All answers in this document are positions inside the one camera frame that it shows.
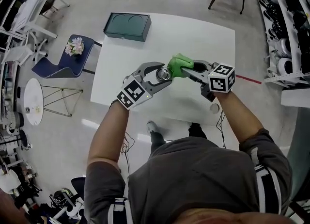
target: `gray t-shirt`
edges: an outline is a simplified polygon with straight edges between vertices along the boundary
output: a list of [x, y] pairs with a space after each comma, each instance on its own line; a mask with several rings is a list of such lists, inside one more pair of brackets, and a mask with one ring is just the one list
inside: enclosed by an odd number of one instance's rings
[[[261, 129], [239, 145], [240, 152], [219, 148], [198, 137], [158, 148], [129, 177], [128, 198], [134, 223], [172, 223], [190, 208], [259, 212], [256, 173], [250, 157], [255, 147], [260, 163], [278, 176], [284, 214], [289, 204], [292, 171], [269, 132]], [[114, 166], [105, 162], [90, 164], [84, 194], [89, 223], [108, 223], [109, 206], [115, 197], [123, 197], [124, 188], [125, 182]]]

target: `blue chair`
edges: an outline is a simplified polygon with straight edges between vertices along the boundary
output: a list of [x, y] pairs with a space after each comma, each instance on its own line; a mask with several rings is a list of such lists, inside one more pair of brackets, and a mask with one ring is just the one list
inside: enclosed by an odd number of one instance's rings
[[81, 37], [84, 43], [84, 51], [81, 55], [69, 56], [64, 51], [57, 65], [52, 64], [47, 58], [42, 58], [33, 68], [32, 71], [42, 78], [77, 78], [82, 71], [95, 74], [93, 71], [84, 69], [88, 56], [93, 48], [93, 45], [102, 46], [100, 43], [85, 36], [73, 34], [70, 40]]

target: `person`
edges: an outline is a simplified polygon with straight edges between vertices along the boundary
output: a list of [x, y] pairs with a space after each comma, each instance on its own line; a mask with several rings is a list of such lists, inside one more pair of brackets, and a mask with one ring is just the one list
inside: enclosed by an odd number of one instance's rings
[[[132, 223], [293, 223], [283, 216], [292, 186], [288, 160], [233, 92], [214, 94], [240, 143], [240, 151], [219, 148], [206, 138], [198, 124], [192, 124], [189, 137], [166, 144], [156, 125], [149, 122], [151, 155], [128, 180], [131, 210], [126, 214], [131, 214]], [[89, 223], [126, 223], [117, 221], [115, 211], [125, 189], [117, 162], [128, 116], [129, 111], [116, 101], [93, 137], [84, 189], [85, 217]], [[262, 212], [272, 213], [260, 213], [263, 201], [259, 201], [261, 193], [253, 157], [274, 171], [278, 179], [278, 187], [274, 184], [272, 189], [280, 189], [280, 194], [265, 188], [266, 210]]]

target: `dark green box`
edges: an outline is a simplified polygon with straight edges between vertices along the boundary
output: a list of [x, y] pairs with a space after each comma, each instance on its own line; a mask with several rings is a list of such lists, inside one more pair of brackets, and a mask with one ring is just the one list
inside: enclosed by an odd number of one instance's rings
[[149, 15], [111, 13], [103, 32], [111, 38], [144, 42], [151, 23]]

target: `white sneaker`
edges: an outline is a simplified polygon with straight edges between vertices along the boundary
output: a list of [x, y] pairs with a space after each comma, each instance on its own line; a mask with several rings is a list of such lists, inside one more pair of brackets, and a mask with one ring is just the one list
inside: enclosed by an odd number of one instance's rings
[[151, 135], [151, 131], [154, 131], [155, 133], [160, 133], [158, 126], [154, 121], [149, 121], [147, 124], [147, 133]]

